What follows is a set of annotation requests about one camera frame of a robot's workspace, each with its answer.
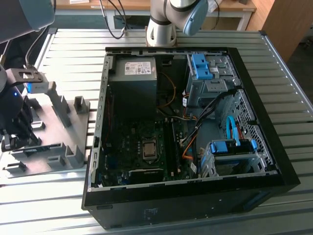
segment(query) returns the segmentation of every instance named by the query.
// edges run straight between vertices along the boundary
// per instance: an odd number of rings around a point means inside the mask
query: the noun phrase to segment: metal table surface
[[[67,100],[91,101],[87,147],[93,140],[105,47],[145,46],[143,30],[113,39],[106,30],[59,29],[49,34],[36,66],[57,82]],[[236,47],[286,148],[301,185],[269,199],[249,213],[201,220],[104,230],[81,210],[86,167],[15,179],[1,179],[0,234],[312,234],[313,109],[266,36],[259,32],[178,33],[179,46]]]

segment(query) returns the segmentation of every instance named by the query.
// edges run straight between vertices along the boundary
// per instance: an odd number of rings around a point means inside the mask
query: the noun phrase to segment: blue plastic clip
[[[210,144],[210,148],[211,148],[211,153],[215,153],[216,152],[214,144],[211,143]]]
[[[227,153],[227,145],[225,141],[216,141],[213,143],[217,153]]]
[[[227,139],[230,139],[230,129],[229,125],[231,125],[231,128],[233,130],[233,139],[236,141],[236,145],[240,146],[240,141],[239,141],[239,132],[236,126],[236,122],[233,116],[228,116],[226,120],[226,134],[227,134]]]
[[[213,78],[213,74],[211,74],[209,70],[209,62],[207,62],[204,54],[193,54],[192,63],[196,71],[197,79],[206,80]]]
[[[254,151],[258,150],[258,144],[254,139],[251,140],[251,145]]]

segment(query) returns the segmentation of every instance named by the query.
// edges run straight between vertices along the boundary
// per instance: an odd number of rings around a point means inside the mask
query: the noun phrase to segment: electronic device
[[[106,48],[82,209],[105,228],[252,210],[300,182],[235,48]]]

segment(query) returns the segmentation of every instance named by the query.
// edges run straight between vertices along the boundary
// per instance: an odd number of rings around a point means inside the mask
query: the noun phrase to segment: black cable
[[[122,38],[122,37],[124,36],[125,28],[128,27],[128,26],[127,26],[127,23],[126,23],[125,11],[124,11],[123,5],[122,5],[122,3],[120,2],[120,0],[118,0],[118,2],[119,2],[119,4],[121,5],[121,8],[122,8],[123,13],[124,13],[124,17],[122,16],[121,12],[117,9],[117,7],[115,6],[115,4],[114,4],[111,0],[108,0],[108,1],[113,5],[113,7],[117,10],[117,12],[120,14],[120,16],[122,17],[122,19],[124,19],[124,22],[125,22],[125,27],[122,29],[122,33],[121,33],[121,35],[120,35],[119,37],[116,37],[116,36],[112,33],[112,31],[111,31],[111,29],[110,29],[110,27],[109,27],[109,24],[108,24],[108,20],[107,20],[105,11],[104,11],[104,9],[103,9],[104,7],[103,7],[103,4],[102,4],[102,0],[99,0],[100,7],[101,7],[101,12],[102,12],[102,16],[103,16],[103,18],[104,18],[104,21],[105,21],[105,23],[106,23],[106,25],[107,25],[107,28],[108,28],[110,34],[112,35],[112,37],[114,37],[115,39],[120,39],[120,38]]]
[[[125,11],[124,11],[124,7],[123,7],[123,5],[122,5],[122,3],[121,3],[121,1],[120,0],[118,0],[118,2],[119,2],[119,4],[121,5],[121,8],[122,8],[122,11],[123,11],[123,14],[124,14],[124,22],[125,22],[125,27],[126,28],[129,28],[128,27],[128,24],[127,24],[127,22],[126,22],[126,14],[125,14]]]
[[[219,23],[219,20],[220,20],[220,6],[219,6],[219,4],[217,3],[216,0],[214,0],[214,2],[217,5],[217,18],[216,18],[215,25],[214,25],[214,27],[211,30],[214,30],[216,28],[216,26],[217,26],[217,24]]]
[[[188,135],[188,137],[186,137],[182,143],[185,143],[187,140],[189,140],[191,137],[193,137],[199,130],[203,120],[209,116],[211,113],[213,113],[216,109],[216,106],[218,105],[218,103],[225,98],[228,95],[234,95],[237,92],[237,89],[230,89],[227,92],[223,92],[220,93],[216,98],[214,98],[204,109],[203,111],[200,113],[197,121],[196,121],[196,125],[195,125],[195,129],[193,130],[193,132],[191,134]]]
[[[55,14],[57,8],[57,0],[53,0],[53,12]],[[46,33],[46,31],[49,29],[49,26],[45,27],[42,32],[39,34],[39,36],[36,38],[36,40],[33,42],[33,44],[30,46],[30,48],[28,49],[26,56],[25,56],[25,63],[26,63],[26,68],[27,69],[32,69],[34,68],[34,66],[32,64],[30,64],[29,62],[29,56],[31,55],[31,53],[33,52],[37,42],[42,38],[42,36]]]

